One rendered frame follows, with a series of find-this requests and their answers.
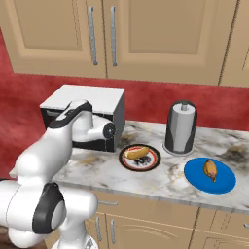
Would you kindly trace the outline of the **hotdog bun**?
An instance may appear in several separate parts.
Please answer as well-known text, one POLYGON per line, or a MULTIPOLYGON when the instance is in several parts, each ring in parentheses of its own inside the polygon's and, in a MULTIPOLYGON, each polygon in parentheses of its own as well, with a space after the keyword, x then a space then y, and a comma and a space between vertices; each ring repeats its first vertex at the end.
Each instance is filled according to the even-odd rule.
POLYGON ((124 156, 130 160, 137 160, 145 157, 149 153, 150 149, 148 147, 141 147, 134 150, 126 150, 124 156))

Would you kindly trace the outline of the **black toaster oven door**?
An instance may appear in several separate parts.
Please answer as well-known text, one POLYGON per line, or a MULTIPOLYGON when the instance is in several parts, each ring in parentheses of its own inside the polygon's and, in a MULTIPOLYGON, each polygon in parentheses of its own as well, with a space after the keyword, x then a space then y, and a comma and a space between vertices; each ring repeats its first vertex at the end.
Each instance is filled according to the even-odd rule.
MULTIPOLYGON (((45 128, 48 128, 50 122, 54 120, 60 113, 61 113, 61 110, 42 108, 41 114, 42 114, 45 128)), ((98 139, 98 140, 89 141, 89 142, 73 142, 73 147, 79 148, 79 149, 102 151, 102 152, 114 152, 115 151, 114 138, 111 138, 108 140, 98 139)))

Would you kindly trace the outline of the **white black toaster oven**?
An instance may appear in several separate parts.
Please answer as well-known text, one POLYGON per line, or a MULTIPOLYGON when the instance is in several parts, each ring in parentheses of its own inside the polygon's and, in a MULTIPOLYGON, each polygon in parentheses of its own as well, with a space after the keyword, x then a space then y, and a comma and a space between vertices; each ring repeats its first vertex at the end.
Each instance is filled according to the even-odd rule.
POLYGON ((114 148, 118 147, 125 128, 125 90, 106 87, 63 85, 41 105, 42 108, 61 110, 72 100, 86 99, 92 105, 93 125, 109 120, 115 126, 114 148))

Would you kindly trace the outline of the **beige base cupboard door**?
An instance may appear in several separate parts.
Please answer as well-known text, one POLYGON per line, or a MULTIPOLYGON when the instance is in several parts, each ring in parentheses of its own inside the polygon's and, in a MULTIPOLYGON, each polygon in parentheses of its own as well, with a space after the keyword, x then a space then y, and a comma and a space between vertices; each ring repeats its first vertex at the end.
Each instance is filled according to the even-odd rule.
POLYGON ((193 230, 118 215, 106 215, 109 249, 189 249, 193 230), (111 219, 115 244, 111 241, 111 219))
POLYGON ((190 249, 249 249, 249 231, 225 234, 195 230, 190 249))
POLYGON ((89 235, 97 243, 99 249, 108 249, 108 239, 107 239, 107 234, 106 234, 105 215, 103 213, 97 212, 91 218, 86 220, 86 228, 87 228, 89 235), (100 219, 100 231, 101 231, 101 237, 102 237, 101 241, 97 240, 97 233, 96 233, 96 227, 95 227, 95 219, 97 216, 100 219))

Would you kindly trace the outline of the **black paper towel holder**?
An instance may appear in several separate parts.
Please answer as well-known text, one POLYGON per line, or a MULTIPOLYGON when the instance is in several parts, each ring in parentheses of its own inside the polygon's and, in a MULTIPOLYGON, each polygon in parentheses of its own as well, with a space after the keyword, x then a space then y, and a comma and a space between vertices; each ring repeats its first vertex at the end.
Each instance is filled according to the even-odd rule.
POLYGON ((167 116, 167 123, 166 123, 166 134, 165 134, 165 138, 164 138, 164 141, 163 141, 163 144, 162 144, 163 148, 169 154, 174 155, 174 156, 186 156, 186 155, 189 155, 193 151, 193 147, 194 147, 194 139, 195 139, 195 134, 196 134, 196 121, 197 121, 197 109, 196 109, 195 105, 192 102, 187 101, 187 100, 175 101, 169 108, 169 112, 168 112, 168 116, 167 116), (185 151, 183 153, 177 153, 177 152, 175 152, 173 150, 173 137, 172 137, 172 132, 171 132, 172 109, 173 109, 173 106, 175 104, 178 104, 178 103, 182 103, 183 105, 186 105, 186 104, 192 105, 196 110, 191 135, 190 135, 190 138, 187 141, 185 151))

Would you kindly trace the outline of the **red rimmed patterned plate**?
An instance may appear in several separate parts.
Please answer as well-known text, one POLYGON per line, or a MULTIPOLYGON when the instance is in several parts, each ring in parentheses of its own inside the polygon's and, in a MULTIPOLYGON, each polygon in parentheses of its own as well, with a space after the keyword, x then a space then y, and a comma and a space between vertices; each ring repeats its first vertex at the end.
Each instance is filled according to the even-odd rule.
POLYGON ((120 164, 126 169, 136 172, 145 172, 153 170, 160 164, 160 160, 161 157, 159 151, 156 148, 146 144, 133 144, 126 146, 120 151, 119 154, 120 164), (142 157, 137 160, 130 160, 125 157, 126 150, 134 150, 141 147, 148 147, 150 149, 149 153, 145 157, 142 157))

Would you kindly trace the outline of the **white paper towel roll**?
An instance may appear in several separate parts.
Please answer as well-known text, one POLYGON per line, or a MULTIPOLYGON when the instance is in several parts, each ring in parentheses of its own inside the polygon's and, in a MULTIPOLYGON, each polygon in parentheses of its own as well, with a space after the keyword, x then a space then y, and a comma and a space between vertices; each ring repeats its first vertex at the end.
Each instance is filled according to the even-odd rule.
POLYGON ((182 103, 175 104, 172 109, 171 132, 173 137, 173 150, 183 153, 190 138, 195 108, 192 105, 182 103))

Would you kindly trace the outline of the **beige drawer front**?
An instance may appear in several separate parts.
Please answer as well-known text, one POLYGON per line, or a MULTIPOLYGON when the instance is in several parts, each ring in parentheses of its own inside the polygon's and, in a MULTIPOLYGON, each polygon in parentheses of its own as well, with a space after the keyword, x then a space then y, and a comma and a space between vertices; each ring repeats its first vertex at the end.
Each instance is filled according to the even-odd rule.
POLYGON ((99 204, 98 210, 106 214, 185 228, 191 228, 196 219, 197 208, 194 206, 103 192, 94 193, 97 195, 98 201, 118 203, 117 206, 99 204))
POLYGON ((249 231, 249 229, 244 228, 243 224, 249 225, 249 215, 201 208, 196 222, 196 229, 225 234, 239 234, 249 231))

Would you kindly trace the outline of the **blue plate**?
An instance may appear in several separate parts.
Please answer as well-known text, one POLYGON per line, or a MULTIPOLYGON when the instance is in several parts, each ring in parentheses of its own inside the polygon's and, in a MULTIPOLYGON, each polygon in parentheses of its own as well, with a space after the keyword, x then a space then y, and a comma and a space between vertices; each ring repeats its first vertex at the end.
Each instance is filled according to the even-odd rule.
POLYGON ((213 160, 218 168, 216 181, 204 174, 204 164, 209 158, 195 158, 189 160, 184 166, 186 179, 197 189, 214 194, 221 195, 230 192, 236 184, 236 178, 232 170, 218 160, 213 160))

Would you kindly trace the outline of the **beige wall cupboard door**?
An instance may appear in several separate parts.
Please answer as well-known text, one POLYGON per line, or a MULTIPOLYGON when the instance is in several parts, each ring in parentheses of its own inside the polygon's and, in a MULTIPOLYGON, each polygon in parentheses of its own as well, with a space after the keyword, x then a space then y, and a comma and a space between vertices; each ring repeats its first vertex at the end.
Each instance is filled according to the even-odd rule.
POLYGON ((220 85, 249 88, 249 0, 238 0, 220 85))
POLYGON ((0 0, 0 28, 16 73, 106 76, 103 0, 0 0), (97 65, 90 52, 89 6, 97 65))
POLYGON ((107 76, 216 86, 238 0, 103 0, 107 76), (115 6, 117 66, 111 55, 115 6))

